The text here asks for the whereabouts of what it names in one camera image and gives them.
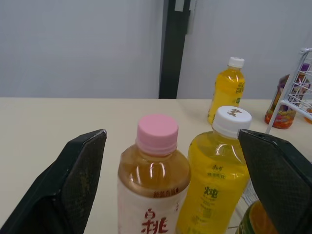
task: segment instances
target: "black door frame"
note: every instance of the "black door frame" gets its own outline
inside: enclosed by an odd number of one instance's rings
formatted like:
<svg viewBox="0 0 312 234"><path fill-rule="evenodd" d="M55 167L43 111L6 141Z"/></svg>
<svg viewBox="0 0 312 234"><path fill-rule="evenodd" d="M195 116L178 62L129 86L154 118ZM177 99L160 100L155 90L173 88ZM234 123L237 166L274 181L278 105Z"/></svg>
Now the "black door frame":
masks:
<svg viewBox="0 0 312 234"><path fill-rule="evenodd" d="M164 0L159 99L176 99L177 96L190 2L184 0L183 11L176 11L176 0Z"/></svg>

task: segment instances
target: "table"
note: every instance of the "table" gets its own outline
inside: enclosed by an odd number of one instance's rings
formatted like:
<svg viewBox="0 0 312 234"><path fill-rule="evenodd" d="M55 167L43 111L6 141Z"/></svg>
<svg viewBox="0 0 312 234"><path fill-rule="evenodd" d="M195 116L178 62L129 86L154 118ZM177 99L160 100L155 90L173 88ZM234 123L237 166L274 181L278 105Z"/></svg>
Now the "table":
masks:
<svg viewBox="0 0 312 234"><path fill-rule="evenodd" d="M210 131L206 121L210 100L198 99L64 99L0 98L0 225L6 221L35 178L80 134L105 128L108 132L101 178L86 234L117 234L117 169L120 154L134 143L138 120L161 113L179 123L179 150L187 154L191 140ZM270 100L242 100L253 116L251 129L265 132L264 114ZM290 141L312 160L312 125L297 115L288 130L271 134ZM234 213L227 234L240 222Z"/></svg>

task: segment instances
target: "wire basket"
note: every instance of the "wire basket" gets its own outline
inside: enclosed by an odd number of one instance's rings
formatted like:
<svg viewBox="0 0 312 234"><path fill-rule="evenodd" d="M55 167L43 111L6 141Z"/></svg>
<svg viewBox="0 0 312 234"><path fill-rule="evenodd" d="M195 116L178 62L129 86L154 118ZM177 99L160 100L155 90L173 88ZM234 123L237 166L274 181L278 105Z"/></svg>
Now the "wire basket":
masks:
<svg viewBox="0 0 312 234"><path fill-rule="evenodd" d="M312 48L302 49L301 54L298 67L293 76L289 76L272 114L266 130L267 134L272 128L281 105L286 105L312 120Z"/></svg>

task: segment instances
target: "white wall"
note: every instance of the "white wall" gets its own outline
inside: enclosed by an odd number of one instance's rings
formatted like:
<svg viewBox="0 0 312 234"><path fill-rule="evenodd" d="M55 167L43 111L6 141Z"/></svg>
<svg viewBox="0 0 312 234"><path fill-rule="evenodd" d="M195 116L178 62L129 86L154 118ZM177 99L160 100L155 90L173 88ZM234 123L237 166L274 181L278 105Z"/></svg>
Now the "white wall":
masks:
<svg viewBox="0 0 312 234"><path fill-rule="evenodd" d="M273 98L280 77L312 47L311 0L198 0L178 98L212 98L231 56L245 59L243 98Z"/></svg>
<svg viewBox="0 0 312 234"><path fill-rule="evenodd" d="M163 0L1 0L0 97L157 98Z"/></svg>

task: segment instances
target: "bottle cap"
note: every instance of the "bottle cap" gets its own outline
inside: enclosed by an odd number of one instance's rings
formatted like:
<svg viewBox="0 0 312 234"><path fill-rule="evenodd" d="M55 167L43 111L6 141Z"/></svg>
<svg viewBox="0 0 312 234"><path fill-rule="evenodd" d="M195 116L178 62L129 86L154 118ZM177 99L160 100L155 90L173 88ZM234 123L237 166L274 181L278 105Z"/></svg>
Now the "bottle cap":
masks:
<svg viewBox="0 0 312 234"><path fill-rule="evenodd" d="M138 123L136 145L154 156L172 153L177 147L177 122L166 115L144 116Z"/></svg>
<svg viewBox="0 0 312 234"><path fill-rule="evenodd" d="M249 129L252 116L241 108L233 106L221 106L214 117L213 129L218 133L237 138L239 129Z"/></svg>
<svg viewBox="0 0 312 234"><path fill-rule="evenodd" d="M229 66L242 68L244 66L245 60L243 58L230 57Z"/></svg>

